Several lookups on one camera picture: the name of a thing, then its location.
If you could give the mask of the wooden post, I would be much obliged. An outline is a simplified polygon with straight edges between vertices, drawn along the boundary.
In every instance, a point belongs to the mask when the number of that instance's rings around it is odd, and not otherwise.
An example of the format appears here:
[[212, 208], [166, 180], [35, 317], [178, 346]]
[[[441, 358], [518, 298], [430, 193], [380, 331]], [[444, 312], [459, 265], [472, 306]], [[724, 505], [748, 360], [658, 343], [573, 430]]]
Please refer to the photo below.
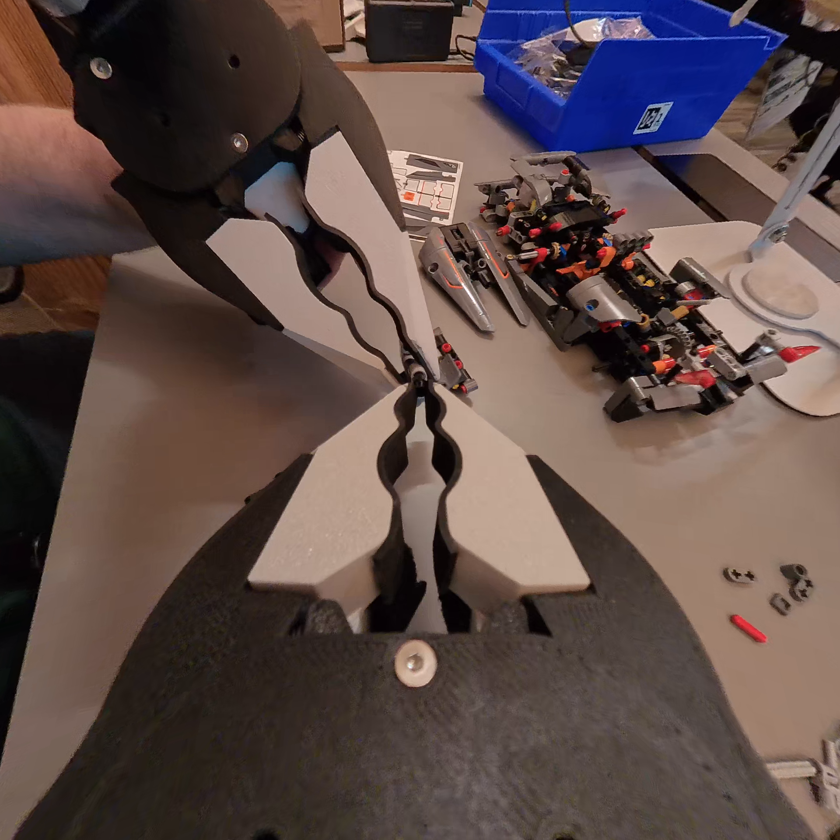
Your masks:
[[72, 106], [70, 79], [24, 1], [1, 2], [1, 103]]

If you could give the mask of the grey lego panels orange stripes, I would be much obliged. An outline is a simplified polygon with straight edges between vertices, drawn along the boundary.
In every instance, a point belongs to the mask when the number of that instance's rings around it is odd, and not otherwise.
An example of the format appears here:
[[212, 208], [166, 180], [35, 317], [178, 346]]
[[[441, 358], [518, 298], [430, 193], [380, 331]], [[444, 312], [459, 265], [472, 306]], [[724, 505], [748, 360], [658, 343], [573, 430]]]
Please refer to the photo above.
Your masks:
[[530, 311], [504, 256], [488, 232], [473, 222], [431, 227], [419, 252], [425, 275], [448, 295], [472, 325], [483, 333], [495, 326], [480, 297], [481, 288], [497, 289], [522, 327]]

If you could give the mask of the blue plastic bin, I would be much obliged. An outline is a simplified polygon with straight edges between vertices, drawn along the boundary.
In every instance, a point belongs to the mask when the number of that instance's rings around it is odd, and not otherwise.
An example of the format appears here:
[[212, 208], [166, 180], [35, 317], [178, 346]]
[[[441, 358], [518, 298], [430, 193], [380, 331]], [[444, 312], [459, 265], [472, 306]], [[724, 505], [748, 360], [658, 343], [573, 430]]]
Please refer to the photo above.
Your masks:
[[697, 1], [571, 2], [573, 21], [640, 17], [651, 39], [599, 45], [562, 98], [510, 53], [567, 25], [563, 2], [488, 2], [475, 67], [486, 97], [550, 151], [590, 152], [704, 137], [786, 35]]

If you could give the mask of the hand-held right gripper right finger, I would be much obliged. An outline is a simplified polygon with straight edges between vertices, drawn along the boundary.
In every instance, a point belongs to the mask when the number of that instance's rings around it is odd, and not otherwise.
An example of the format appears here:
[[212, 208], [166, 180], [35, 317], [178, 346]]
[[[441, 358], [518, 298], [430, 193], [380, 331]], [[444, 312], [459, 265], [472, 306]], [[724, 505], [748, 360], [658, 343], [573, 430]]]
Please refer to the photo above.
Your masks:
[[467, 633], [525, 596], [591, 585], [529, 457], [455, 395], [429, 385], [432, 463], [444, 482], [433, 541], [446, 631]]

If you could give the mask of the lego sticker sheet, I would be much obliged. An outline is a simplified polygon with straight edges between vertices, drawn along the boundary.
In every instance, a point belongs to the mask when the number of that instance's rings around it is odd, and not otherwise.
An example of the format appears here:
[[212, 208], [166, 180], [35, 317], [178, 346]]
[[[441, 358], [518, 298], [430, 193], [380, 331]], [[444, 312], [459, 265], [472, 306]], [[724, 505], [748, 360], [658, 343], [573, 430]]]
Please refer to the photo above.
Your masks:
[[455, 224], [463, 162], [404, 150], [387, 156], [409, 238], [422, 243], [432, 228]]

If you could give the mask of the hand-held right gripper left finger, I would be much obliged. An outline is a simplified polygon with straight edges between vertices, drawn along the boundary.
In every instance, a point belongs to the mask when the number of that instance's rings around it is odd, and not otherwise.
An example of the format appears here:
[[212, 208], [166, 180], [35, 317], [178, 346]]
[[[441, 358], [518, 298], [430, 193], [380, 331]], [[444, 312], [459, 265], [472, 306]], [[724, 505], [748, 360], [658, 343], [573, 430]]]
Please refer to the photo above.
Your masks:
[[417, 388], [401, 386], [312, 453], [248, 574], [259, 591], [372, 608], [373, 632], [401, 632], [421, 601], [394, 484], [407, 467]]

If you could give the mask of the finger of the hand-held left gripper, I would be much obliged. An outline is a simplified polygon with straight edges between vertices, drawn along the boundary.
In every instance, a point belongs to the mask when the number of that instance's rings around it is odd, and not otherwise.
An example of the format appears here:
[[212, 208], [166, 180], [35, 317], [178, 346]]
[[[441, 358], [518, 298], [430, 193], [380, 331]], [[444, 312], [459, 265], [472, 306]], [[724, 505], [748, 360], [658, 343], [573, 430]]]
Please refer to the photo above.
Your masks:
[[320, 226], [357, 258], [369, 296], [389, 313], [399, 350], [411, 351], [429, 380], [438, 381], [438, 351], [408, 233], [336, 130], [309, 154], [304, 198]]
[[308, 278], [299, 248], [282, 226], [232, 218], [206, 244], [280, 322], [286, 336], [362, 382], [406, 382], [404, 373], [362, 340], [349, 313]]

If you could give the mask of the large lego vehicle model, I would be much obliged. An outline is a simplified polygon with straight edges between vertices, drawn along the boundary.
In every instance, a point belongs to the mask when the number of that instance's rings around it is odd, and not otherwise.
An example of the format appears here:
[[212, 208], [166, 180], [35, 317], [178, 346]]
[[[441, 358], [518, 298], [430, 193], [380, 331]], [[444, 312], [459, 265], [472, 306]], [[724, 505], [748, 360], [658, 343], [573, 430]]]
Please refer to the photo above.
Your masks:
[[583, 344], [617, 387], [603, 410], [615, 423], [649, 413], [717, 413], [783, 376], [820, 346], [765, 327], [736, 350], [711, 322], [729, 299], [693, 258], [669, 273], [651, 260], [648, 230], [610, 230], [612, 210], [573, 152], [511, 159], [514, 176], [478, 182], [479, 213], [497, 225], [515, 288], [561, 350]]

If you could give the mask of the clear plastic bags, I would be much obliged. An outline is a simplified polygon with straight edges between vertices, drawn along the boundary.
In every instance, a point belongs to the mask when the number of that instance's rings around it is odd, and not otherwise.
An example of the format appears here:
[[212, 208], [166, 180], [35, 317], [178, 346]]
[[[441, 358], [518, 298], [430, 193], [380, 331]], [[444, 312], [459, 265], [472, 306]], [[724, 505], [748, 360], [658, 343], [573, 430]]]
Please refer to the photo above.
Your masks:
[[521, 70], [567, 100], [594, 56], [607, 40], [650, 40], [655, 34], [635, 17], [589, 17], [564, 28], [545, 29], [517, 46], [509, 58]]

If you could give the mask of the black lego assembly red pins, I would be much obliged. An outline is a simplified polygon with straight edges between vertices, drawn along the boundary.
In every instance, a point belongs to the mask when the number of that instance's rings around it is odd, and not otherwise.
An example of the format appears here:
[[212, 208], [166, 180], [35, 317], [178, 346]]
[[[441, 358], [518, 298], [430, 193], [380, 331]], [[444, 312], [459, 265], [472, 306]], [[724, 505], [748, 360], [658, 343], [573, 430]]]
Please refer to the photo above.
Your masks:
[[434, 329], [434, 337], [438, 352], [439, 381], [451, 392], [461, 395], [475, 392], [478, 383], [469, 375], [463, 361], [440, 328]]

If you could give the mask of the white rounded board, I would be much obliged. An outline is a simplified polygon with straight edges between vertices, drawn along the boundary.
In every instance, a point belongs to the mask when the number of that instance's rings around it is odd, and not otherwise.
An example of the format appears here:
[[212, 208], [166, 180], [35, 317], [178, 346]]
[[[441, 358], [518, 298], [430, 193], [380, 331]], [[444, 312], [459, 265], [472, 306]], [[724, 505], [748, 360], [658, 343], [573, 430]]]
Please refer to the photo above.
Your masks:
[[773, 245], [758, 266], [778, 277], [776, 287], [798, 292], [808, 289], [815, 311], [810, 318], [791, 318], [765, 307], [744, 283], [755, 268], [748, 250], [759, 226], [747, 222], [708, 223], [654, 228], [648, 251], [657, 266], [669, 273], [683, 258], [692, 258], [723, 284], [727, 295], [702, 308], [707, 320], [722, 333], [733, 350], [745, 351], [762, 332], [776, 330], [788, 346], [815, 345], [816, 351], [794, 362], [782, 376], [764, 383], [780, 402], [813, 417], [839, 413], [838, 284], [807, 258], [784, 244]]

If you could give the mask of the person's left forearm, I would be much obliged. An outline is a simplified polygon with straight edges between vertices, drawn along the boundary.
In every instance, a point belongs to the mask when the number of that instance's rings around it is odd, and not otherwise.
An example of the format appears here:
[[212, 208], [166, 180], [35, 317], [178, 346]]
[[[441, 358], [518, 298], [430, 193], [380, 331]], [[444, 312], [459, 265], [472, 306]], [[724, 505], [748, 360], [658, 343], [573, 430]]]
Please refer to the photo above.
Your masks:
[[112, 188], [122, 173], [70, 110], [1, 107], [1, 266], [114, 256], [155, 246]]

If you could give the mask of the light grey lego rod assembly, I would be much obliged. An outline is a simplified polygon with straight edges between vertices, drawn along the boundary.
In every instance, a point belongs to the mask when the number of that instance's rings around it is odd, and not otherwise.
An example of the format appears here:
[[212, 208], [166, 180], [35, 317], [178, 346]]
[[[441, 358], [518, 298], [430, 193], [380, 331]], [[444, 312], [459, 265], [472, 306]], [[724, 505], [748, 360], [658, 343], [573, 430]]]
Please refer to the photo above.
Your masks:
[[777, 781], [806, 781], [815, 801], [825, 810], [839, 815], [839, 738], [822, 742], [822, 758], [786, 759], [765, 763]]

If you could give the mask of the cardboard box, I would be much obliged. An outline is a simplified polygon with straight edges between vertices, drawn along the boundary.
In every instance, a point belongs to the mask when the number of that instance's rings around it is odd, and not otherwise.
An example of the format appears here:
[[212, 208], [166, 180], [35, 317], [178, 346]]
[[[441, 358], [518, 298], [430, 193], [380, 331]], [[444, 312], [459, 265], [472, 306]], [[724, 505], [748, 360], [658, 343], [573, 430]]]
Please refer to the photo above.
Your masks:
[[271, 1], [283, 22], [291, 27], [305, 21], [318, 43], [329, 53], [344, 50], [343, 1]]

